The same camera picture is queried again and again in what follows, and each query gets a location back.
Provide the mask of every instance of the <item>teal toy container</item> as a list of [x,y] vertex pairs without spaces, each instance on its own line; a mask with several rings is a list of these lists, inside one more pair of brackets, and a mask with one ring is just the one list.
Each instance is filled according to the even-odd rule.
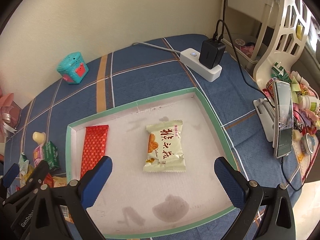
[[89,69],[81,53],[74,52],[59,63],[57,71],[68,84],[79,84]]

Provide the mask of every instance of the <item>blue gripper pad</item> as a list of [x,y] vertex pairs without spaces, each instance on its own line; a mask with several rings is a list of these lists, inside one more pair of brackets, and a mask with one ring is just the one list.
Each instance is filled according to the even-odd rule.
[[19,165],[14,163],[2,178],[3,186],[6,188],[10,187],[14,179],[18,176],[19,171]]
[[97,165],[91,171],[87,171],[87,173],[88,172],[90,172],[91,179],[87,182],[81,194],[81,204],[85,209],[93,206],[100,191],[109,178],[112,172],[111,158],[103,156]]
[[233,206],[242,210],[246,202],[246,192],[249,192],[247,180],[239,171],[235,171],[224,157],[215,160],[214,172]]

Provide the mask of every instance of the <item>cream-colored snack package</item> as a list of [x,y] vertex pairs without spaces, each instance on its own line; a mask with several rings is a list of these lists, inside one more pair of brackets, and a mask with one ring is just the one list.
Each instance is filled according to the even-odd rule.
[[150,136],[148,158],[143,171],[186,171],[181,148],[181,130],[182,120],[147,125],[147,131]]

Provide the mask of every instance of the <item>beige wall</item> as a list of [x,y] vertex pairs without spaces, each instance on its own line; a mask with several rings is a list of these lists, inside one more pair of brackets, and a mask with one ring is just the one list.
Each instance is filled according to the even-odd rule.
[[60,77],[68,53],[86,62],[136,41],[211,36],[221,0],[23,0],[0,36],[0,84],[24,107]]

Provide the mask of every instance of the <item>green carton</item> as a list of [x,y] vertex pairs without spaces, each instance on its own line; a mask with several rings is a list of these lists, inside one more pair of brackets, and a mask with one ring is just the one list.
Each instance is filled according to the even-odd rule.
[[60,168],[58,159],[58,150],[52,141],[47,142],[43,147],[44,159],[49,164],[50,171],[55,171]]

